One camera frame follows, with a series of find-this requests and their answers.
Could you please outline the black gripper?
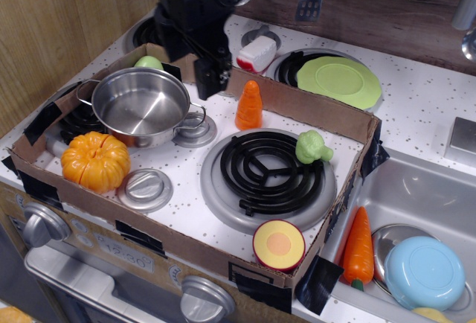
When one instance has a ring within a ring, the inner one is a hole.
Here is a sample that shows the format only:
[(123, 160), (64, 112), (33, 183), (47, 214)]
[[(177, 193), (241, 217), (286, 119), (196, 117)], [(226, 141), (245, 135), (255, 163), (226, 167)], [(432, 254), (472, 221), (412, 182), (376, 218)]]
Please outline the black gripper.
[(155, 10), (158, 38), (169, 59), (199, 57), (194, 72), (202, 100), (227, 89), (232, 56), (224, 26), (234, 8), (235, 0), (159, 0)]

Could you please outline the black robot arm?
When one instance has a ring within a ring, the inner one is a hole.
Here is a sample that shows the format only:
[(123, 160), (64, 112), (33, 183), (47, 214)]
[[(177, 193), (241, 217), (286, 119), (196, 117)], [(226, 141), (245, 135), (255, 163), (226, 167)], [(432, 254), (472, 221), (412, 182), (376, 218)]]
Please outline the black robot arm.
[(227, 88), (232, 55), (224, 26), (249, 1), (158, 0), (154, 18), (159, 41), (171, 61), (196, 56), (193, 70), (202, 100)]

